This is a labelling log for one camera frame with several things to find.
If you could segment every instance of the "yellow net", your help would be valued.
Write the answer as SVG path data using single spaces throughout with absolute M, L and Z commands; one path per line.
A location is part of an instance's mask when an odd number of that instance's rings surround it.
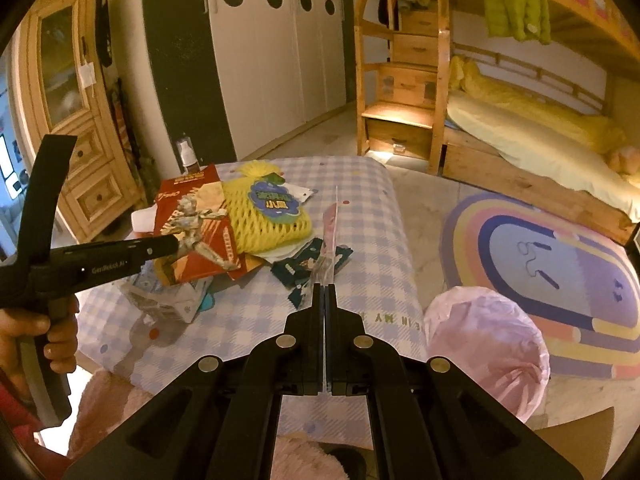
M 222 183 L 238 254 L 269 251 L 311 234 L 311 219 L 302 207 L 293 224 L 277 224 L 260 213 L 249 199 L 252 184 L 267 174 L 280 173 L 280 168 L 263 160 L 252 160 L 243 164 L 240 172 L 244 176 Z

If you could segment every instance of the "hand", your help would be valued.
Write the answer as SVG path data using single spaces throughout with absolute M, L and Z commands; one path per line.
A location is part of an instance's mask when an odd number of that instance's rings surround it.
M 31 400 L 31 393 L 20 364 L 16 341 L 18 337 L 46 333 L 49 343 L 44 347 L 44 355 L 51 361 L 51 369 L 59 374 L 69 374 L 76 370 L 78 322 L 75 314 L 79 312 L 78 300 L 75 296 L 70 296 L 66 301 L 69 315 L 54 326 L 50 326 L 49 317 L 42 314 L 34 314 L 21 308 L 0 310 L 0 370 L 15 387 L 20 400 Z

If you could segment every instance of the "white wardrobe door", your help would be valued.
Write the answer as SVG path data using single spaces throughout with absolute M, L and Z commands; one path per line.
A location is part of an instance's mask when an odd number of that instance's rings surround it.
M 324 71 L 319 30 L 319 13 L 324 12 L 324 0 L 293 0 L 296 9 L 296 46 L 305 121 L 310 121 L 327 111 L 324 95 Z
M 347 101 L 344 81 L 342 3 L 340 0 L 319 0 L 318 7 L 326 106 L 328 110 L 334 110 Z
M 209 20 L 226 118 L 238 159 L 262 142 L 266 118 L 256 53 L 258 0 L 209 0 Z
M 263 144 L 304 122 L 293 13 L 292 0 L 257 0 L 255 57 L 266 118 Z

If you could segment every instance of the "black wardrobe panel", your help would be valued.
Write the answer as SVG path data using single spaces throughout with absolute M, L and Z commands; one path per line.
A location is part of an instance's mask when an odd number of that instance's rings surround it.
M 353 32 L 353 0 L 342 0 L 342 44 L 344 45 L 344 81 L 347 102 L 356 99 L 356 43 Z
M 191 137 L 200 164 L 237 159 L 222 100 L 206 0 L 142 0 L 146 46 L 162 118 Z

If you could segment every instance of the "pink trash bag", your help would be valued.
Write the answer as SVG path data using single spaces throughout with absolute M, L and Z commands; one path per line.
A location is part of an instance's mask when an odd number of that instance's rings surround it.
M 483 286 L 455 286 L 424 314 L 428 356 L 450 359 L 526 422 L 549 381 L 542 333 L 513 301 Z

